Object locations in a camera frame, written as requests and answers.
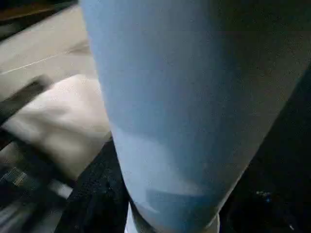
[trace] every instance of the beige surface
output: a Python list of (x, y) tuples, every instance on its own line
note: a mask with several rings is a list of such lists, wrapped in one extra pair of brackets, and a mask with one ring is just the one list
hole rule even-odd
[(56, 82), (79, 73), (96, 77), (79, 6), (64, 10), (0, 44), (2, 98), (15, 93), (37, 75), (46, 74)]
[[(42, 74), (55, 85), (5, 127), (47, 151), (68, 176), (76, 179), (110, 137), (78, 6), (0, 44), (0, 100)], [(10, 161), (7, 155), (16, 154), (15, 150), (10, 146), (0, 157)]]

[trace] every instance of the blurry object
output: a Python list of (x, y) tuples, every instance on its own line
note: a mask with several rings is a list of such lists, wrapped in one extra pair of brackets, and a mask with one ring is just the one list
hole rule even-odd
[(75, 74), (97, 78), (88, 51), (78, 5), (23, 30), (0, 44), (0, 97), (13, 95), (41, 74), (53, 83)]
[(15, 202), (0, 212), (0, 232), (18, 233), (33, 211), (33, 205)]
[(18, 150), (18, 145), (15, 142), (12, 142), (12, 139), (7, 138), (6, 136), (3, 137), (4, 132), (5, 131), (3, 130), (0, 131), (2, 137), (1, 140), (6, 140), (6, 146), (1, 147), (0, 150), (0, 164), (4, 166), (12, 166), (21, 159), (22, 155)]
[(55, 83), (3, 127), (47, 153), (74, 180), (111, 136), (99, 83), (84, 75)]
[(11, 97), (0, 102), (0, 125), (6, 122), (8, 118), (19, 111), (38, 94), (43, 92), (47, 87), (48, 82), (44, 76), (35, 77), (30, 84)]
[(300, 233), (297, 221), (284, 200), (265, 191), (249, 193), (229, 212), (229, 222), (236, 233)]
[(76, 2), (75, 0), (2, 0), (0, 2), (0, 41)]
[(124, 233), (129, 196), (113, 141), (83, 171), (55, 233)]

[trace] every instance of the dark fabric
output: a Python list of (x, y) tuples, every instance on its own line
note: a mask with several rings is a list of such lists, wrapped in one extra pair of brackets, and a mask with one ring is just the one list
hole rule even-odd
[(78, 178), (56, 233), (123, 233), (128, 194), (113, 141)]
[[(220, 214), (223, 233), (311, 232), (310, 138), (311, 66), (222, 208)], [(274, 202), (272, 210), (265, 210), (260, 219), (256, 215), (263, 205), (259, 203), (256, 209), (254, 202), (250, 202), (250, 196), (262, 191), (277, 196), (279, 200)], [(243, 217), (239, 218), (238, 213), (243, 213)], [(281, 219), (286, 227), (281, 228), (275, 224), (276, 219)], [(259, 220), (261, 225), (272, 225), (269, 231), (259, 228)], [(249, 229), (251, 223), (255, 230)], [(246, 230), (238, 231), (234, 225)]]

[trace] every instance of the black cloth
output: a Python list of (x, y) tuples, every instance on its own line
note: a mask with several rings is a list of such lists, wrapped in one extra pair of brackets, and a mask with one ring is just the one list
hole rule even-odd
[(123, 233), (129, 197), (113, 141), (78, 178), (56, 233)]

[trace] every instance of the white cylindrical object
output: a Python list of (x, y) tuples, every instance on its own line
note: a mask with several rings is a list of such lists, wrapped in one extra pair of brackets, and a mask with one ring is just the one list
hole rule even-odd
[[(128, 207), (126, 226), (124, 233), (154, 233), (154, 229), (146, 223), (142, 217), (133, 211), (131, 205)], [(219, 233), (220, 232), (220, 218), (216, 215), (214, 220), (206, 226), (200, 233)]]
[(160, 232), (215, 218), (308, 64), (308, 36), (231, 2), (81, 2), (126, 187)]

